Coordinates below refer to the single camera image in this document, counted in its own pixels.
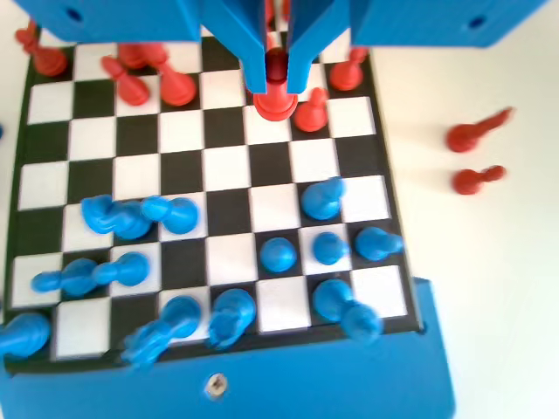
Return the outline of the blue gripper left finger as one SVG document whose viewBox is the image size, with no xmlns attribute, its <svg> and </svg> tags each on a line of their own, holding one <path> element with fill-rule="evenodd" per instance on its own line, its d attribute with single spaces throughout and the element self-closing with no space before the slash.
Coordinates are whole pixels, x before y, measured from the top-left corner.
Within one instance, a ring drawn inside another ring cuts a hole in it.
<svg viewBox="0 0 559 419">
<path fill-rule="evenodd" d="M 201 21 L 241 62 L 248 89 L 266 93 L 266 2 L 203 1 Z"/>
</svg>

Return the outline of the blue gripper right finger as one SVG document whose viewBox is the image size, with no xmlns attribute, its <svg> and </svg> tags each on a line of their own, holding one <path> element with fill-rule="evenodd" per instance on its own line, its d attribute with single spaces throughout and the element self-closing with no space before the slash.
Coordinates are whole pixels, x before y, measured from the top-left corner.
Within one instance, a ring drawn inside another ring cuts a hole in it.
<svg viewBox="0 0 559 419">
<path fill-rule="evenodd" d="M 305 91 L 313 61 L 348 27 L 348 1 L 291 2 L 287 37 L 289 93 Z"/>
</svg>

